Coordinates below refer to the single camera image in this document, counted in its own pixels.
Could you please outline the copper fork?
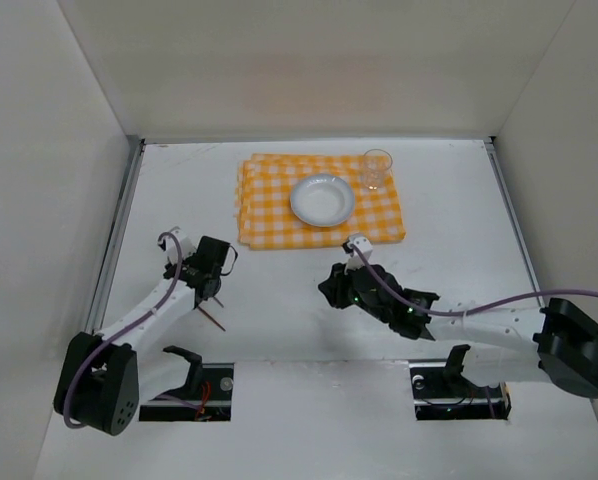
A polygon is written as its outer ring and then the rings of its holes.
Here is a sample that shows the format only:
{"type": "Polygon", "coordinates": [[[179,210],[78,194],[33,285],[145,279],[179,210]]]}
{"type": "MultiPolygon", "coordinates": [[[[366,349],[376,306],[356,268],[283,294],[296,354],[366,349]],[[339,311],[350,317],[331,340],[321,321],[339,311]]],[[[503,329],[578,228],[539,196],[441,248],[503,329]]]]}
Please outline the copper fork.
{"type": "MultiPolygon", "coordinates": [[[[212,301],[214,303],[216,303],[217,305],[219,305],[222,309],[225,308],[224,303],[219,300],[216,296],[210,297],[209,299],[207,299],[207,301],[212,301]]],[[[222,332],[227,332],[226,328],[215,318],[213,317],[205,308],[202,307],[202,303],[199,303],[199,305],[196,307],[196,309],[207,319],[209,320],[212,324],[214,324],[216,327],[218,327],[222,332]]]]}

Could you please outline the yellow white checkered cloth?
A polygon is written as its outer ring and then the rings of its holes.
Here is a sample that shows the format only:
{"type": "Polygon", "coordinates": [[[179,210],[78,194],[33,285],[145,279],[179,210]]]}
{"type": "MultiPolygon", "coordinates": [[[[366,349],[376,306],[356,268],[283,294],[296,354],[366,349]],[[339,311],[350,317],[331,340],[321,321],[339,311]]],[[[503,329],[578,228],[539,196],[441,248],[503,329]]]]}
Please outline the yellow white checkered cloth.
{"type": "Polygon", "coordinates": [[[392,177],[370,190],[362,182],[360,155],[324,156],[259,153],[239,164],[235,205],[238,241],[253,250],[324,248],[364,234],[373,243],[396,243],[406,236],[392,177]],[[314,227],[291,210],[290,194],[303,178],[326,173],[345,180],[355,194],[351,217],[335,227],[314,227]]]}

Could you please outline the white ceramic plate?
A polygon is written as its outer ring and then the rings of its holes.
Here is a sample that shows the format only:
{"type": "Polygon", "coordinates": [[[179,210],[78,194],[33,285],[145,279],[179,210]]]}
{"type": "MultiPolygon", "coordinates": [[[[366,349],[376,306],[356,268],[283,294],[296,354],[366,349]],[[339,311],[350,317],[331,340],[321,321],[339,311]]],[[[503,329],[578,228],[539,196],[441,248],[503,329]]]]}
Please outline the white ceramic plate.
{"type": "Polygon", "coordinates": [[[356,198],[350,184],[331,174],[301,179],[290,193],[290,208],[303,223],[330,228],[343,224],[353,214],[356,198]]]}

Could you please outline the clear drinking glass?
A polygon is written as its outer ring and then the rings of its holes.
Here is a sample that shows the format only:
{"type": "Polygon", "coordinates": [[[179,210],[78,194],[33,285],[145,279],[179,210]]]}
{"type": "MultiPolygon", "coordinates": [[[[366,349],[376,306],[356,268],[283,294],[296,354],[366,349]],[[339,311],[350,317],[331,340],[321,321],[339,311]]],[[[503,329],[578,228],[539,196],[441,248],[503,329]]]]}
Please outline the clear drinking glass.
{"type": "Polygon", "coordinates": [[[371,149],[362,156],[362,180],[369,190],[379,190],[384,187],[386,179],[391,174],[393,166],[392,156],[383,149],[371,149]]]}

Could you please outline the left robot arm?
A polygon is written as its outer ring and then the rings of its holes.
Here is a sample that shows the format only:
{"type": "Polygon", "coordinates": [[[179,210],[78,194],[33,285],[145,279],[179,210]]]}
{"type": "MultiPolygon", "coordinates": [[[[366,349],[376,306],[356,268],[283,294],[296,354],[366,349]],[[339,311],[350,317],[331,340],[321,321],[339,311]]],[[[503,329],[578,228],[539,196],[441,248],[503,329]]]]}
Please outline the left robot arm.
{"type": "Polygon", "coordinates": [[[67,428],[122,433],[154,399],[202,413],[211,387],[202,357],[183,347],[160,345],[180,319],[215,299],[238,258],[233,245],[204,236],[198,244],[179,228],[160,234],[166,255],[162,279],[129,313],[70,341],[53,399],[67,428]]]}

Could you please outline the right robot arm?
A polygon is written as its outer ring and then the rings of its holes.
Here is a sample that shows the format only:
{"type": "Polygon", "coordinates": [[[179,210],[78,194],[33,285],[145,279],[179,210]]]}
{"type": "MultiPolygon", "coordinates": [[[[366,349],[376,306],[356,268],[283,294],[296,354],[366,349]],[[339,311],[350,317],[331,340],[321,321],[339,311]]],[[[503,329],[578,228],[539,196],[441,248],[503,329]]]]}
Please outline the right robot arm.
{"type": "Polygon", "coordinates": [[[598,399],[598,323],[566,299],[539,309],[435,316],[426,310],[436,293],[403,288],[379,265],[343,263],[332,266],[318,289],[331,307],[356,306],[404,338],[453,342],[443,370],[449,383],[552,383],[598,399]]]}

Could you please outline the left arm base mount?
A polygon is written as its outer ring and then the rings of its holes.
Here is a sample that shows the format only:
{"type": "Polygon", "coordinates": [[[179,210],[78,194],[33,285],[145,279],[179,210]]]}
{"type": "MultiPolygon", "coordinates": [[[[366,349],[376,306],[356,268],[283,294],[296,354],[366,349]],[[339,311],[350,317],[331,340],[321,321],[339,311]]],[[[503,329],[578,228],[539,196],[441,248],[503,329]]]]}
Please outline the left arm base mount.
{"type": "Polygon", "coordinates": [[[139,366],[140,422],[228,422],[234,365],[170,346],[139,366]]]}

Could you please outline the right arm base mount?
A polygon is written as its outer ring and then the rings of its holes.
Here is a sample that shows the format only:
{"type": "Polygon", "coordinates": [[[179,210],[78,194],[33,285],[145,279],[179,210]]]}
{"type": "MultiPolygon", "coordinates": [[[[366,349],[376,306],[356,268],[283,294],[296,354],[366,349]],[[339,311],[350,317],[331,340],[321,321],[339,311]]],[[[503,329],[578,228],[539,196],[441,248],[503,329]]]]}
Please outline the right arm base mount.
{"type": "Polygon", "coordinates": [[[454,347],[448,358],[409,364],[416,419],[419,421],[507,420],[511,400],[505,384],[480,387],[461,376],[469,345],[454,347]]]}

